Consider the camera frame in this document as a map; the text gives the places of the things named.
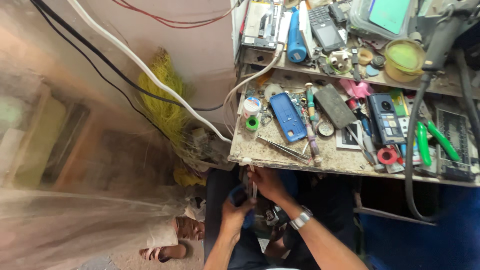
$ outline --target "green-handled pliers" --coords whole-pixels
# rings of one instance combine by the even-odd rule
[[[445,135],[443,135],[430,120],[419,116],[419,121],[417,122],[417,138],[419,140],[420,155],[426,166],[432,164],[430,152],[428,151],[427,131],[437,139],[438,143],[445,149],[445,152],[447,152],[453,161],[460,160],[460,157]]]

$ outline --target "man's hand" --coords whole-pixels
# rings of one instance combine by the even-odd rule
[[[275,169],[255,166],[255,172],[252,172],[250,167],[247,167],[247,170],[250,181],[257,184],[258,190],[265,198],[278,203],[280,198],[290,197]]]
[[[240,240],[240,230],[245,215],[255,207],[256,200],[251,198],[245,201],[240,207],[235,207],[230,198],[227,197],[222,208],[222,225],[220,235],[231,239],[236,244]]]

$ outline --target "red wire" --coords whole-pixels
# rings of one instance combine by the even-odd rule
[[[162,23],[162,24],[164,24],[164,25],[166,25],[166,26],[168,26],[168,27],[176,28],[176,29],[189,29],[189,28],[196,28],[196,27],[201,27],[201,26],[204,26],[204,25],[209,25],[209,24],[211,24],[211,23],[214,23],[214,22],[216,22],[216,21],[218,21],[218,20],[226,17],[226,16],[229,15],[229,14],[232,12],[232,10],[233,10],[233,8],[232,8],[232,9],[230,9],[230,11],[229,11],[228,13],[226,13],[225,15],[222,15],[222,16],[220,16],[220,17],[217,17],[217,18],[214,18],[214,19],[210,19],[210,20],[199,21],[199,22],[176,22],[176,21],[167,20],[167,19],[165,19],[165,18],[156,16],[156,15],[152,15],[152,14],[146,12],[146,11],[143,11],[143,10],[141,10],[141,9],[138,9],[138,8],[130,5],[129,3],[127,3],[127,1],[125,1],[125,0],[120,0],[120,1],[122,1],[123,3],[125,3],[125,5],[122,4],[122,3],[117,2],[116,0],[112,0],[112,1],[115,2],[115,3],[117,3],[118,5],[126,8],[126,9],[143,13],[143,14],[149,16],[149,17],[152,17],[152,18],[155,19],[156,21],[158,21],[158,22],[160,22],[160,23]],[[165,23],[164,21],[165,21],[165,22],[169,22],[169,23],[174,23],[174,24],[197,24],[197,23],[204,23],[204,22],[207,22],[207,23],[201,24],[201,25],[193,25],[193,26],[174,26],[174,25],[169,25],[169,24]]]

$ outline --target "silver wristwatch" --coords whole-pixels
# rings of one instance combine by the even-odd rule
[[[290,225],[297,231],[301,227],[303,227],[305,223],[307,223],[310,220],[310,218],[313,216],[312,212],[308,208],[306,208],[305,206],[302,206],[302,207],[303,207],[303,212],[300,214],[300,216],[290,221]]]

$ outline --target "workbench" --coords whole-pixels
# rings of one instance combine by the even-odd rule
[[[272,60],[272,54],[267,52],[246,49],[243,53],[243,62],[245,64],[257,64],[261,66],[266,66]],[[342,92],[343,88],[339,86],[338,79],[353,79],[350,73],[328,76],[324,74],[321,70],[319,70],[318,67],[308,68],[291,63],[286,59],[285,53],[282,54],[282,57],[276,63],[274,68],[276,68],[276,70],[273,73],[272,77],[266,83],[264,83],[261,88],[258,88],[256,86],[255,80],[246,85],[242,90],[242,94],[240,96],[238,104],[243,104],[247,89],[255,88],[256,91],[253,96],[257,98],[259,95],[259,90],[265,89],[266,86],[268,86],[269,84],[278,84],[283,88],[284,91],[300,93],[305,91],[305,83],[315,82],[316,80],[322,80],[324,85],[332,83],[341,95],[346,95],[346,93]],[[432,85],[430,86],[430,89],[428,91],[438,94],[461,97],[462,93],[455,67],[451,66],[448,67],[446,70],[447,71],[445,72],[445,74],[439,76],[432,81]],[[367,78],[364,80],[364,82],[374,85],[384,85],[417,90],[418,86],[420,85],[420,78],[410,83],[400,83],[389,78],[384,71],[381,71],[378,76]],[[474,98],[479,99],[480,89],[475,88],[473,89],[473,92]],[[233,136],[232,147],[228,160],[243,164],[253,164],[261,167],[304,170],[311,172],[330,172],[350,175],[376,176],[394,179],[405,178],[404,174],[401,172],[397,174],[376,172],[373,167],[368,164],[361,150],[337,148],[335,134],[329,137],[322,137],[317,135],[316,143],[323,158],[323,162],[321,163],[321,165],[315,165],[313,160],[311,160],[309,164],[297,160],[295,157],[285,152],[282,152],[278,148],[275,148],[269,143],[257,138],[258,135],[300,153],[303,151],[305,145],[307,144],[307,138],[300,139],[292,143],[287,141],[287,138],[285,137],[276,118],[274,118],[273,121],[271,121],[265,127],[260,124],[259,129],[256,132],[251,132],[247,130],[245,126],[245,119],[241,116],[240,106],[240,108],[238,109],[235,133]],[[470,142],[469,146],[471,157],[476,156],[476,154],[473,154],[473,152],[476,152],[476,148],[474,147],[474,145],[472,145],[472,143]],[[305,155],[311,156],[310,146],[306,147]],[[414,175],[413,180],[471,187],[480,186],[480,176],[478,176],[476,181],[472,183],[451,181],[419,175]]]

